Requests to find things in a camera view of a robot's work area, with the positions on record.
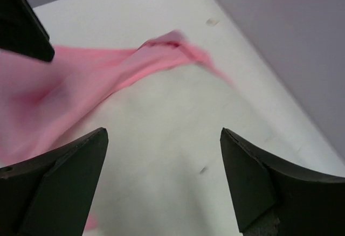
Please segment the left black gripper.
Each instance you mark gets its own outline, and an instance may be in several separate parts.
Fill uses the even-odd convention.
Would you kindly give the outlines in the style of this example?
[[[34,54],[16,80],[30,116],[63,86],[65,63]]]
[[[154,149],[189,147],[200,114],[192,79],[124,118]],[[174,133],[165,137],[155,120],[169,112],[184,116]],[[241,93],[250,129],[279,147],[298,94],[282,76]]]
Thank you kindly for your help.
[[[27,0],[1,0],[1,49],[46,63],[55,51]]]

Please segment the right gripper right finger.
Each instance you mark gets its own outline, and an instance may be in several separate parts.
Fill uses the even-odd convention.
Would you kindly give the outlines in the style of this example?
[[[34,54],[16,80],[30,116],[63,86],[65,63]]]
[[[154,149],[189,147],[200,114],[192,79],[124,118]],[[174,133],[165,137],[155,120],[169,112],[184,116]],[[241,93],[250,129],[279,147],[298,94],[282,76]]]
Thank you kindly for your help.
[[[229,129],[220,136],[243,235],[344,235],[344,178],[310,170]]]

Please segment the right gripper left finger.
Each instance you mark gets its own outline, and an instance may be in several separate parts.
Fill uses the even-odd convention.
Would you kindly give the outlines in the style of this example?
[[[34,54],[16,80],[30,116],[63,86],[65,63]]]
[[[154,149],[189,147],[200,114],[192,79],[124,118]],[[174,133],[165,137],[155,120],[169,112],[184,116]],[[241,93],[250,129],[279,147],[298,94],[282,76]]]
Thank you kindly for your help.
[[[98,128],[1,168],[1,235],[82,235],[108,147]]]

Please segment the pink pillowcase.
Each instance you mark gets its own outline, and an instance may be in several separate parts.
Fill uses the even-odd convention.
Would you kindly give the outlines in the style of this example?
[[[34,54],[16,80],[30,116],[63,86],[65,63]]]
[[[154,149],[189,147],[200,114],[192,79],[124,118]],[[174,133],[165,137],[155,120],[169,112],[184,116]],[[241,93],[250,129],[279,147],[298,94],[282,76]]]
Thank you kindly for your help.
[[[2,52],[1,162],[26,160],[102,127],[88,123],[112,95],[192,64],[215,75],[208,55],[178,32],[133,50],[57,47],[49,65]]]

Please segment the white pillow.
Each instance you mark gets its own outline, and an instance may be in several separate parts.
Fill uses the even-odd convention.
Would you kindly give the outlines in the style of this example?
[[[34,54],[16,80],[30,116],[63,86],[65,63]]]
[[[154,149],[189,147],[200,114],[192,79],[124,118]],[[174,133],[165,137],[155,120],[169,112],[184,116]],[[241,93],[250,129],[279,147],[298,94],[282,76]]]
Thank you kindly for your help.
[[[221,131],[263,145],[274,134],[226,82],[193,64],[152,74],[103,103],[96,126],[109,146],[91,235],[238,235]]]

